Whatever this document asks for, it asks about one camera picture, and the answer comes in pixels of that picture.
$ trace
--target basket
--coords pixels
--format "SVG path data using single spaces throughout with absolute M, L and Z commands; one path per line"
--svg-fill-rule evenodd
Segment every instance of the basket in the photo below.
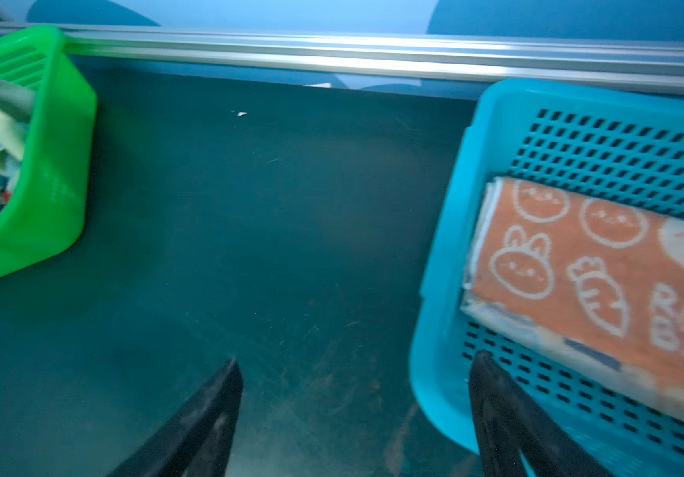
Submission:
M 21 177 L 0 213 L 0 277 L 63 252 L 85 223 L 96 97 L 65 44 L 49 26 L 0 38 L 0 80 L 37 91 Z
M 510 79 L 466 130 L 422 282 L 414 394 L 446 436 L 477 451 L 468 378 L 481 349 L 616 475 L 684 475 L 684 422 L 600 386 L 459 311 L 485 184 L 510 176 L 684 219 L 684 101 Z

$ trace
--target rabbit ear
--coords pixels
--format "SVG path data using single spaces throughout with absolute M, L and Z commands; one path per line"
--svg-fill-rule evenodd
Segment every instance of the rabbit ear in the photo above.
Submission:
M 528 246 L 530 247 L 530 250 L 539 257 L 548 258 L 549 252 L 551 252 L 551 239 L 547 234 L 541 232 L 530 238 Z
M 504 234 L 504 246 L 522 246 L 528 241 L 528 237 L 525 235 L 525 229 L 519 225 L 512 225 L 509 230 Z

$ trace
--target green basket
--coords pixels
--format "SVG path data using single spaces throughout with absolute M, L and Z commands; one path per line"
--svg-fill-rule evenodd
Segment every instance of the green basket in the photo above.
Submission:
M 55 27 L 0 38 L 0 80 L 37 91 L 21 177 L 0 213 L 0 277 L 69 248 L 85 224 L 95 92 Z

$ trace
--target metal rail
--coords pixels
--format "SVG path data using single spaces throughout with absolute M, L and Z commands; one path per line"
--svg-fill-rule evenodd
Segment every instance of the metal rail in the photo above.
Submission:
M 0 22 L 0 36 L 33 25 Z M 76 55 L 454 81 L 535 78 L 684 95 L 684 43 L 57 26 Z

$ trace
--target blue basket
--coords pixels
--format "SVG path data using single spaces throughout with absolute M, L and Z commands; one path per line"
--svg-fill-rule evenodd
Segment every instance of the blue basket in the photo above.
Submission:
M 583 448 L 616 475 L 684 475 L 684 422 L 621 396 L 458 310 L 485 184 L 511 176 L 684 219 L 684 101 L 510 79 L 466 130 L 422 282 L 411 380 L 424 414 L 477 451 L 467 388 L 492 352 Z

